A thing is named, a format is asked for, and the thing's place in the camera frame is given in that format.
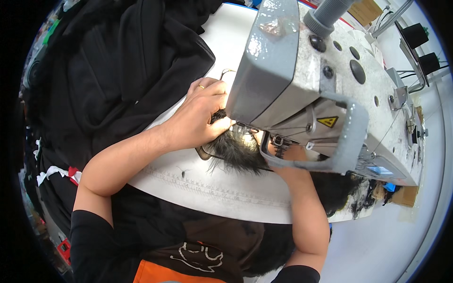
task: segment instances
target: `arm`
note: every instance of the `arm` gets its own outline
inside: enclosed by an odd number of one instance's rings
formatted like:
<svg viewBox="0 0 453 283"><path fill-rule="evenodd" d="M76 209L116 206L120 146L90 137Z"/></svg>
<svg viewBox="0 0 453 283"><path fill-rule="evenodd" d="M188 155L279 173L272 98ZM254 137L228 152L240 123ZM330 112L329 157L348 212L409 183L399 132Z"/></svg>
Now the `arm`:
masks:
<svg viewBox="0 0 453 283"><path fill-rule="evenodd" d="M225 87L224 82L211 78L193 82L184 103L166 122L93 157L83 170L73 211L90 211L113 226L110 197L130 178L160 155L206 144L234 123L225 117L209 124L211 115L225 108Z"/></svg>
<svg viewBox="0 0 453 283"><path fill-rule="evenodd" d="M262 134L256 136L258 142L261 141L261 136ZM269 151L275 152L275 148L270 145ZM292 146L285 151L284 159L307 160L305 148ZM306 265L321 273L329 244L329 223L310 172L289 167L271 169L286 182L291 195L293 239L296 250L285 267Z"/></svg>

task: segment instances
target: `ruler numbers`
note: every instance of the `ruler numbers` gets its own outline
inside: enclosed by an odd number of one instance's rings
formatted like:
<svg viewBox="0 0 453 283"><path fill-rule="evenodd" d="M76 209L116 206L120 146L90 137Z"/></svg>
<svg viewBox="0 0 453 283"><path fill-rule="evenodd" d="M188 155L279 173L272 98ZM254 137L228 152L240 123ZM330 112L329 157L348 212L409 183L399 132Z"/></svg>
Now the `ruler numbers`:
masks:
<svg viewBox="0 0 453 283"><path fill-rule="evenodd" d="M265 206L275 208L289 208L290 206L289 201L276 201L274 199L256 196L247 192L225 189L207 184L206 182L200 180L184 178L180 173L172 173L160 168L154 168L150 165L146 166L141 172L147 177L161 183L220 201L235 202L248 206Z"/></svg>

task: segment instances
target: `label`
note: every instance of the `label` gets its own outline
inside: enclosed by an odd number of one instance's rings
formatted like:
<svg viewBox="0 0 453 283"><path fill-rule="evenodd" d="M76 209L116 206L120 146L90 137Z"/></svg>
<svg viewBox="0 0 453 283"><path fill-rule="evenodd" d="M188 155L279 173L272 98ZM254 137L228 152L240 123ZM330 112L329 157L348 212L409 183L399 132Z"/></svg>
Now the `label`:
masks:
<svg viewBox="0 0 453 283"><path fill-rule="evenodd" d="M338 116L334 117L323 117L323 118L317 118L316 121L319 123L323 124L324 126L327 126L329 128L333 128L335 126L335 123L338 120Z"/></svg>

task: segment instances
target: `printed graphic on shirt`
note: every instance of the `printed graphic on shirt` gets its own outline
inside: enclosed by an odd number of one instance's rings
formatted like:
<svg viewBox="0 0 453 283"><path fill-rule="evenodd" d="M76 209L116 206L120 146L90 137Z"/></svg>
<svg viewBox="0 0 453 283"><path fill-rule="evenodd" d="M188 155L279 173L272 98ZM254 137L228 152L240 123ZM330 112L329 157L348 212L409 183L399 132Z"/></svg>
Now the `printed graphic on shirt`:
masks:
<svg viewBox="0 0 453 283"><path fill-rule="evenodd" d="M222 258L223 258L223 252L218 251L216 249L211 249L209 250L209 247L206 246L201 246L201 250L189 250L187 249L187 243L184 242L184 244L178 249L179 255L181 258L177 258L175 256L170 256L171 259L179 260L185 263L187 266L192 267L193 269L197 269L203 272L215 272L213 269L214 267L219 267L223 264ZM189 261L187 260L187 257L190 257L190 254L197 254L197 253L204 253L206 259L211 261L209 265L206 264L200 264L197 262Z"/></svg>

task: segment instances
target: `display screen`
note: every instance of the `display screen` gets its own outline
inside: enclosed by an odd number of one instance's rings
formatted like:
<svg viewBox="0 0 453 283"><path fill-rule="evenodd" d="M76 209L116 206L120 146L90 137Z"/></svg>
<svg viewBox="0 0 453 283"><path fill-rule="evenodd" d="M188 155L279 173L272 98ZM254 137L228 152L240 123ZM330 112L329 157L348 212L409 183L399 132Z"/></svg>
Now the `display screen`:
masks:
<svg viewBox="0 0 453 283"><path fill-rule="evenodd" d="M392 172L390 172L389 170L382 166L369 166L367 168L378 173L379 175L393 175Z"/></svg>

